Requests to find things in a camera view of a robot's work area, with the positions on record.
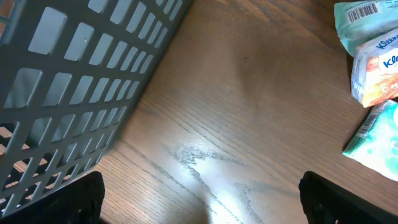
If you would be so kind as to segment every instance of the orange packaging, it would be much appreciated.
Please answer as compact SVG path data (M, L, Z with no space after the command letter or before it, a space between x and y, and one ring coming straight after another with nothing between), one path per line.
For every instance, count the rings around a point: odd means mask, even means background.
M398 96L398 29L356 48L351 92L364 107Z

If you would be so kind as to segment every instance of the teal wet wipes pack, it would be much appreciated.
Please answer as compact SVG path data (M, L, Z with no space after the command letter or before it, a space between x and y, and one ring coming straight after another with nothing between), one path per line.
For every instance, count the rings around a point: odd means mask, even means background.
M343 154L398 181L398 104L373 107Z
M335 4L336 30L347 52L398 27L398 0Z

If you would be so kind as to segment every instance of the wooden floor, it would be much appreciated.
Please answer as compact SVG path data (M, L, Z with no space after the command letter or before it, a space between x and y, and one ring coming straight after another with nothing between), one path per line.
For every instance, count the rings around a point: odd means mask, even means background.
M109 223L306 223L312 170L392 213L398 183L341 154L349 92L332 0L196 0L96 170Z

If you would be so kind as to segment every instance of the barcode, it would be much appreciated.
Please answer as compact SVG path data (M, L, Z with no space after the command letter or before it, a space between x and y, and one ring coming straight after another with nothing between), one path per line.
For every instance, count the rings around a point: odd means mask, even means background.
M373 108L372 108L372 113L373 113L373 112L382 112L382 111L384 110L384 107L385 107L386 103L388 103L388 102L381 103L381 104L379 104L379 105L373 106Z
M359 6L354 9L351 9L350 11L347 12L347 16L351 23L357 21L360 18L364 18L366 16L370 16L375 13L379 13L380 8L377 6L376 2L373 2L371 4L366 4L364 6Z
M371 113L368 118L366 118L365 122L362 124L361 129L357 132L358 135L364 137L369 130L372 128L376 118L379 116L379 113Z

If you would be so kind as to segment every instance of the tissue pack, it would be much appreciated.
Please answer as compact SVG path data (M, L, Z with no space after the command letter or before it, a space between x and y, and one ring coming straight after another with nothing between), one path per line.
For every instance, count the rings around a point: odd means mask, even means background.
M398 29L357 47L351 93L364 107L398 96Z
M347 52L398 27L398 1L358 1L335 4L336 30Z
M392 100L375 106L343 153L395 181L398 181L397 106Z

